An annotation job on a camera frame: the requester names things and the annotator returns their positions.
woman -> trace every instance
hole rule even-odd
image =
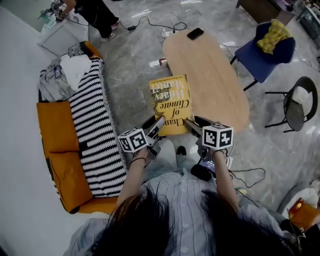
[[[265,208],[239,206],[223,150],[211,152],[215,184],[190,174],[195,162],[184,147],[174,162],[172,143],[161,144],[157,161],[147,168],[147,149],[134,155],[117,210],[109,220],[82,226],[64,256],[297,255]]]
[[[115,37],[113,30],[119,26],[119,18],[114,16],[102,0],[62,1],[66,4],[66,8],[61,13],[60,19],[75,8],[75,13],[79,13],[92,27],[99,30],[101,43]]]

forearm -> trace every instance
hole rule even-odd
[[[217,151],[213,154],[216,176],[216,190],[220,197],[225,199],[235,210],[238,209],[236,190],[226,164],[224,153]]]
[[[145,160],[143,158],[137,159],[131,164],[120,195],[116,201],[117,206],[121,205],[127,198],[135,196],[139,192],[143,179],[144,167]]]
[[[66,8],[63,10],[62,14],[68,14],[73,8],[76,7],[76,0],[62,0],[66,4]]]

yellow book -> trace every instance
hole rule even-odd
[[[165,116],[159,136],[188,133],[185,120],[194,120],[187,76],[177,75],[149,82],[155,119]]]

striped blanket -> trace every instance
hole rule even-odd
[[[92,194],[96,198],[115,197],[126,179],[126,166],[103,89],[103,61],[98,57],[91,60],[89,73],[69,102],[80,159]]]

black hair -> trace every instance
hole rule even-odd
[[[146,187],[111,214],[91,251],[94,256],[162,256],[172,233],[169,218],[167,198]]]
[[[296,256],[298,249],[273,229],[249,217],[239,216],[215,192],[204,191],[202,207],[213,226],[217,256]]]

